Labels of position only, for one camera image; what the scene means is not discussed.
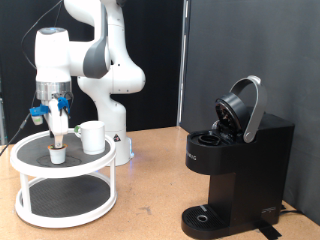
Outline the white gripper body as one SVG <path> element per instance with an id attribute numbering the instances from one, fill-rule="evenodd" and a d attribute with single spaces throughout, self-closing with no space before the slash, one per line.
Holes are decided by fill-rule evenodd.
<path id="1" fill-rule="evenodd" d="M 63 109 L 59 109 L 58 100 L 49 102 L 49 127 L 54 135 L 64 135 L 68 132 L 68 116 Z"/>

